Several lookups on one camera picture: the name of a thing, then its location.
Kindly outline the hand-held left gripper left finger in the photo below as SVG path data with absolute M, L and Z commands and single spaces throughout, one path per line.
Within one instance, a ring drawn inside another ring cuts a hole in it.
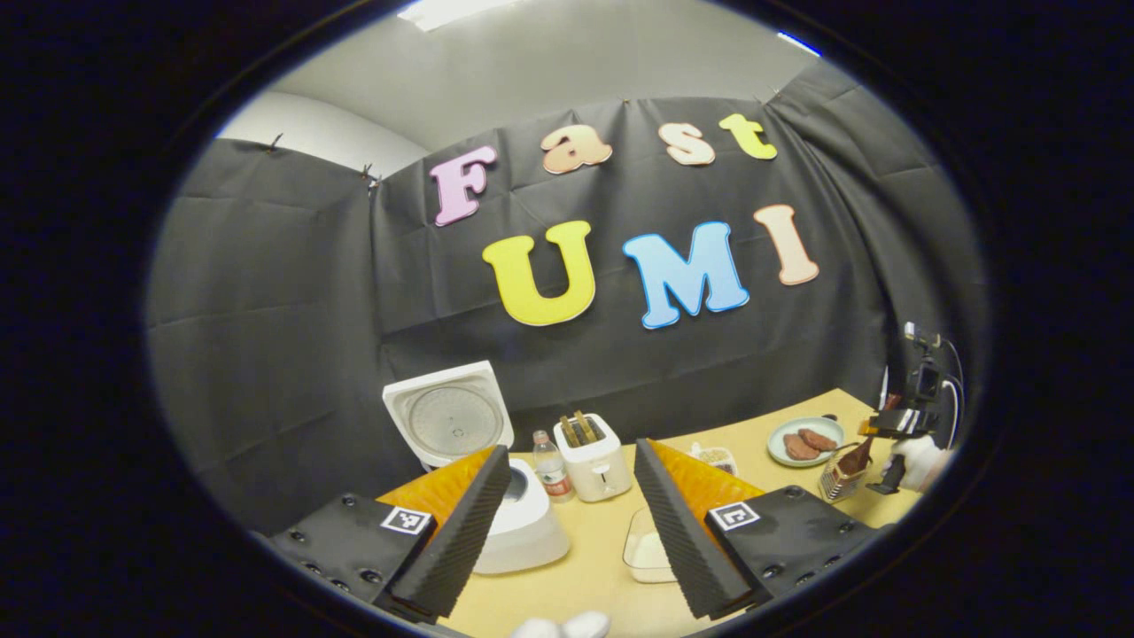
M 469 581 L 510 480 L 507 446 L 486 446 L 380 497 L 332 497 L 266 546 L 346 596 L 437 621 Z

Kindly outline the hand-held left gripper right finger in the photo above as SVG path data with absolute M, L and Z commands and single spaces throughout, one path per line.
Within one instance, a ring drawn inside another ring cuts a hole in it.
M 655 440 L 636 441 L 634 476 L 696 618 L 789 596 L 878 533 L 798 485 L 765 492 Z

